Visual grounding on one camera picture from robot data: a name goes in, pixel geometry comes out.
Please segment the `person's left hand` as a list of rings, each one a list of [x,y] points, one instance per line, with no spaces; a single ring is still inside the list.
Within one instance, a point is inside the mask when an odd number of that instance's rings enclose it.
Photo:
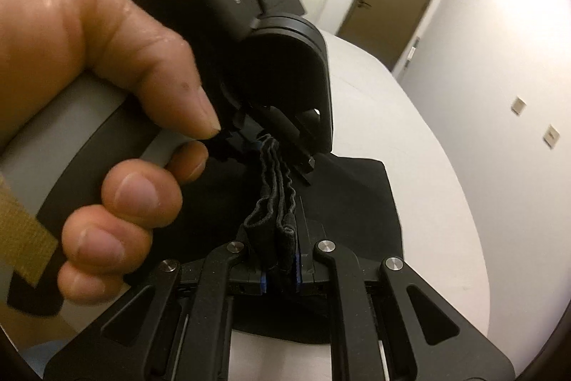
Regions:
[[[79,305],[113,300],[144,261],[154,229],[173,222],[221,128],[190,45],[131,0],[1,0],[1,139],[15,134],[83,71],[130,91],[159,126],[188,137],[166,167],[124,160],[101,200],[65,221],[57,276]]]

